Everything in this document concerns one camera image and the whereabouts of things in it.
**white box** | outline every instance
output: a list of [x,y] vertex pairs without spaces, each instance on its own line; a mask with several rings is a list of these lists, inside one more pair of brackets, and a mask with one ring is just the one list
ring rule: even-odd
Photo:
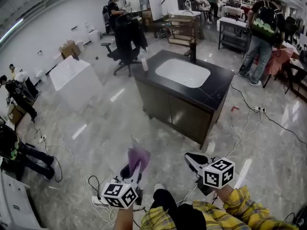
[[58,64],[50,77],[55,90],[74,110],[88,104],[96,94],[101,93],[102,84],[90,63],[75,60],[69,56]]
[[235,163],[222,158],[202,169],[203,184],[221,189],[234,178]]
[[110,206],[128,209],[138,198],[131,184],[106,183],[101,196]]

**red tablecloth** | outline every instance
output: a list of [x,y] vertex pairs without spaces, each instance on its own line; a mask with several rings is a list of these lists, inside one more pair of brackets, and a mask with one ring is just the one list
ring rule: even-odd
[[[293,54],[293,49],[291,48],[283,48],[280,51],[276,48],[273,48],[273,52],[271,54],[271,58],[268,61],[265,67],[265,73],[276,75],[279,69],[282,68],[282,64],[285,63]],[[255,57],[254,64],[258,64],[259,55]]]

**white bathtub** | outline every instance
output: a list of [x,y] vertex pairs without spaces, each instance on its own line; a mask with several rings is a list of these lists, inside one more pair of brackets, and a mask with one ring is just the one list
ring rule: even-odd
[[91,64],[69,56],[58,64],[50,77],[55,90],[74,110],[88,104],[89,100],[102,91],[102,84]]

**toilet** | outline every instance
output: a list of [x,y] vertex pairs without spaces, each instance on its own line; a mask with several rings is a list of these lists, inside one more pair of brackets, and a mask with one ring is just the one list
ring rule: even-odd
[[100,31],[95,30],[93,24],[86,22],[85,28],[88,32],[88,37],[92,43],[97,43],[100,41]]

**metal rack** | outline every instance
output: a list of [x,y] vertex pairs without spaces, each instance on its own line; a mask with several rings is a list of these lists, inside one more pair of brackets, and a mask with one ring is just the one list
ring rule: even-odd
[[200,35],[200,15],[184,16],[169,15],[168,18],[171,35],[168,38],[170,44],[179,44],[189,46],[190,43],[196,43]]

